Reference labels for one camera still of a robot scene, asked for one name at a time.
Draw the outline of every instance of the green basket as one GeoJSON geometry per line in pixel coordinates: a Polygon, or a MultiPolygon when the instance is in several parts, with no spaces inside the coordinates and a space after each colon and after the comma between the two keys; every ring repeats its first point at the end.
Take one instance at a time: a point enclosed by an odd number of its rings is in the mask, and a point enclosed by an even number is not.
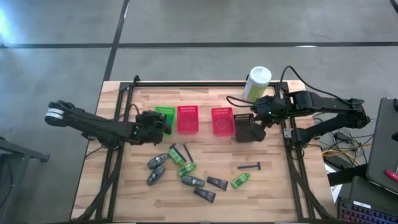
{"type": "Polygon", "coordinates": [[[175,107],[157,106],[157,107],[155,107],[155,111],[166,115],[167,124],[170,125],[170,127],[172,129],[172,134],[173,134],[174,119],[175,119],[175,107]]]}

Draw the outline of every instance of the wooden tabletop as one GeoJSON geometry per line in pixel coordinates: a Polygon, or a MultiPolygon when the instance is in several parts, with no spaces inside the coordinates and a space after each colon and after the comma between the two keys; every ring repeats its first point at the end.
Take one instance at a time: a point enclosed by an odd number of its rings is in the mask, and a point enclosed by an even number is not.
{"type": "MultiPolygon", "coordinates": [[[[300,81],[287,81],[290,91],[304,90],[300,81]]],[[[113,118],[120,82],[104,82],[99,98],[97,115],[113,118]]],[[[234,136],[214,136],[211,109],[230,107],[227,95],[241,97],[243,87],[145,87],[134,88],[132,102],[139,110],[154,110],[156,106],[199,106],[199,132],[179,134],[174,129],[171,136],[154,146],[124,147],[118,195],[114,210],[115,222],[281,222],[296,221],[296,212],[289,179],[281,128],[267,128],[263,142],[237,143],[234,136]],[[146,163],[161,153],[168,152],[172,143],[188,159],[182,143],[187,142],[197,168],[190,175],[206,179],[208,176],[231,182],[243,172],[250,173],[249,180],[235,190],[229,184],[227,191],[206,183],[205,190],[216,193],[214,203],[193,193],[193,187],[181,183],[178,166],[170,159],[164,164],[166,171],[153,186],[146,184],[151,171],[146,163]],[[237,170],[237,166],[261,162],[261,170],[237,170]]],[[[264,95],[274,95],[268,88],[264,95]]],[[[233,107],[234,114],[250,113],[248,108],[233,107]]],[[[130,121],[134,121],[131,110],[130,121]]],[[[312,116],[297,118],[297,126],[313,125],[312,116]]],[[[100,145],[91,142],[88,152],[100,145]]],[[[76,194],[72,218],[78,217],[91,203],[100,189],[106,150],[88,157],[84,163],[76,194]]],[[[318,147],[305,149],[305,167],[310,188],[320,203],[335,215],[335,206],[326,176],[322,155],[318,147]]],[[[302,207],[307,214],[301,192],[302,207]]]]}

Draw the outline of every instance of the red plastic basket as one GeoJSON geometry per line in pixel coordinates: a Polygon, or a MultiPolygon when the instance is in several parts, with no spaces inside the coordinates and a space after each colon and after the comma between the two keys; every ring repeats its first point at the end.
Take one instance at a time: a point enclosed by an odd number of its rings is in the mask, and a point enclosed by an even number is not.
{"type": "Polygon", "coordinates": [[[211,118],[213,120],[214,135],[235,134],[234,114],[232,108],[212,108],[211,118]]]}
{"type": "Polygon", "coordinates": [[[177,107],[177,131],[182,134],[193,134],[199,131],[198,106],[177,107]]]}

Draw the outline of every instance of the gray floor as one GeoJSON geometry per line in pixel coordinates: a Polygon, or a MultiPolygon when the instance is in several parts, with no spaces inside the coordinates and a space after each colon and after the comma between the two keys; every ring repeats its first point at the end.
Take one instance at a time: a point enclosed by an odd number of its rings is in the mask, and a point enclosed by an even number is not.
{"type": "MultiPolygon", "coordinates": [[[[0,40],[14,44],[111,43],[123,0],[3,0],[0,40]]],[[[387,0],[135,0],[120,42],[398,41],[387,0]]],[[[0,49],[0,136],[51,153],[31,163],[16,222],[66,221],[87,142],[44,123],[47,105],[68,100],[95,112],[110,49],[0,49]]],[[[397,47],[119,49],[111,80],[242,80],[256,65],[280,78],[293,65],[312,85],[357,97],[371,118],[398,95],[397,47]]],[[[286,79],[296,79],[288,73],[286,79]]],[[[326,114],[321,118],[330,118],[326,114]]],[[[374,123],[353,135],[371,134],[374,123]]],[[[329,136],[322,138],[331,142],[329,136]]]]}

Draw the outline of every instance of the white container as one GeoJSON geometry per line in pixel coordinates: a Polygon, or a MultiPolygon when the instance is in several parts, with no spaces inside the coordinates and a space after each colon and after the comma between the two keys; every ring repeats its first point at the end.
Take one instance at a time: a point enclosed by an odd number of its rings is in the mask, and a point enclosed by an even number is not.
{"type": "Polygon", "coordinates": [[[271,71],[266,67],[254,67],[249,74],[249,78],[244,87],[243,99],[255,102],[262,97],[269,82],[271,81],[271,71]]]}

